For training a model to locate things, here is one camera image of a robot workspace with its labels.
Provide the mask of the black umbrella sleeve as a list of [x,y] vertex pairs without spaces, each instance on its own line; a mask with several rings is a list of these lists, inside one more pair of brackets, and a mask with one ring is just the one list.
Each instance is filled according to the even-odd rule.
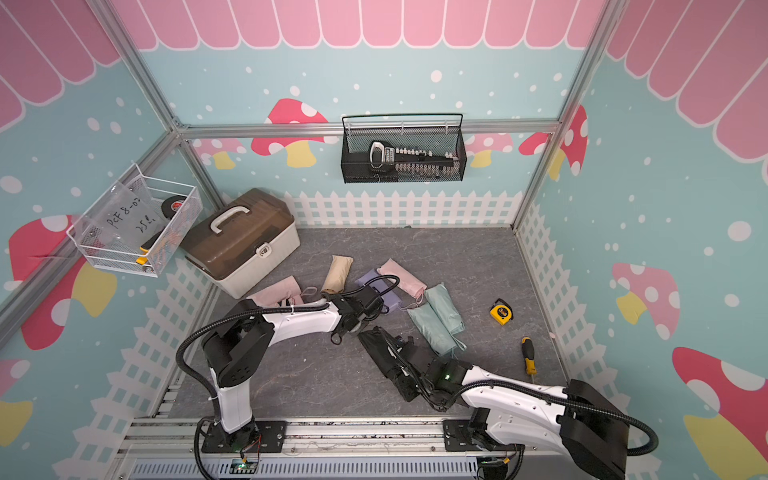
[[385,378],[396,387],[406,401],[413,401],[418,395],[416,381],[403,371],[403,367],[391,352],[391,346],[400,343],[381,327],[374,327],[358,335],[358,340]]

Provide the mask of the light pink umbrella sleeve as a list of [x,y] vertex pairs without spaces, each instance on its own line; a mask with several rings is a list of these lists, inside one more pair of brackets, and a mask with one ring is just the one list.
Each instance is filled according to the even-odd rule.
[[294,276],[286,277],[253,293],[248,299],[264,308],[298,306],[304,303],[302,289]]

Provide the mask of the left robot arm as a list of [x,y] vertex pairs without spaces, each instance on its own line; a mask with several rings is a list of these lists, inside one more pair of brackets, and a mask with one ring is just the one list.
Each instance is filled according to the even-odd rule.
[[211,446],[245,450],[263,438],[250,405],[250,379],[270,346],[315,333],[329,334],[338,345],[386,310],[382,294],[372,286],[298,306],[262,307],[246,299],[190,334],[177,348],[175,362],[209,393],[214,414],[206,437]]

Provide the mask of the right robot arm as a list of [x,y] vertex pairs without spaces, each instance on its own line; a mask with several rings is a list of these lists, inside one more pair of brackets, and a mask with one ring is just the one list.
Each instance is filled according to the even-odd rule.
[[586,382],[537,385],[492,374],[458,360],[436,357],[412,343],[389,343],[387,353],[402,378],[436,411],[472,409],[466,426],[482,450],[541,448],[568,456],[597,479],[622,479],[630,457],[650,454],[657,433],[615,407]]

